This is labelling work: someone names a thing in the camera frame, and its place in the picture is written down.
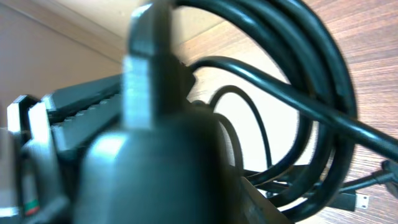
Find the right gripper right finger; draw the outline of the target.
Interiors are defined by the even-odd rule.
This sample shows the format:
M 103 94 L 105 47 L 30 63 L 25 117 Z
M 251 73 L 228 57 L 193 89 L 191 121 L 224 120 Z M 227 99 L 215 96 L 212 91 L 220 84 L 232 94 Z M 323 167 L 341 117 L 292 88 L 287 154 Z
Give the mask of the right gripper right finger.
M 246 178 L 242 177 L 242 212 L 249 224 L 294 224 Z

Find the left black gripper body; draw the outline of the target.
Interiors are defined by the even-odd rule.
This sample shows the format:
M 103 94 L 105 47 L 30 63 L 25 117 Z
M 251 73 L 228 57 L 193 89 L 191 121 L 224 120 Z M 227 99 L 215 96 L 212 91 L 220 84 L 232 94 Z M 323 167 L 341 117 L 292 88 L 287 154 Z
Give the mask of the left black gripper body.
M 121 76 L 21 95 L 7 107 L 17 214 L 8 223 L 70 223 L 80 159 L 121 111 Z

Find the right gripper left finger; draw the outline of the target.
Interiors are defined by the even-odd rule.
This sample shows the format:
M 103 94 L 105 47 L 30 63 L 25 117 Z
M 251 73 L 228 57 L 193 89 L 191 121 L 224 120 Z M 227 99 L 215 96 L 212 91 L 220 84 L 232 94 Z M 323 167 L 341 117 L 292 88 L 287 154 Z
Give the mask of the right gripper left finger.
M 81 164 L 75 223 L 233 223 L 236 198 L 218 120 L 187 100 L 172 49 L 174 1 L 133 11 L 119 128 Z

